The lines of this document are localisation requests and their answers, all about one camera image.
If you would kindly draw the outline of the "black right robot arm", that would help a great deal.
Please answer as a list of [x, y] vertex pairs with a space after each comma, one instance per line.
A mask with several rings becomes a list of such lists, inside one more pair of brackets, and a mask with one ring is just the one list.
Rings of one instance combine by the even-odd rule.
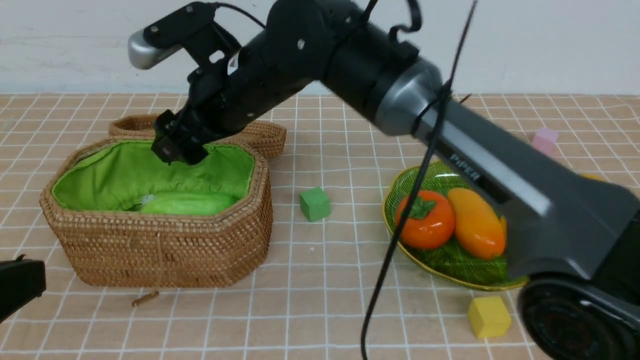
[[637, 360], [639, 199], [517, 129], [587, 99], [444, 105], [350, 0], [244, 45], [194, 2], [128, 41], [164, 94], [1, 96], [1, 358]]

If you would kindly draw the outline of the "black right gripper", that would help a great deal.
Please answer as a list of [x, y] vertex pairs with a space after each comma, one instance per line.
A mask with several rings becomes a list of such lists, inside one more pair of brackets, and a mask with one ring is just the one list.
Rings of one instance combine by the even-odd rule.
[[204, 144], [238, 133], [246, 125], [231, 117], [226, 99], [228, 85], [226, 64], [208, 64], [187, 76], [187, 101], [178, 113], [162, 112], [154, 121], [151, 150], [166, 164], [180, 162], [195, 166], [207, 156]]

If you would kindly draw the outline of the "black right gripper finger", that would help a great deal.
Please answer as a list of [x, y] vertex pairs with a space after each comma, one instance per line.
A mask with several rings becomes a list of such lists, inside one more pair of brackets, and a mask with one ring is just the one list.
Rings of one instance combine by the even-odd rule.
[[47, 289], [46, 265], [43, 260], [16, 259], [0, 262], [0, 322], [6, 321]]

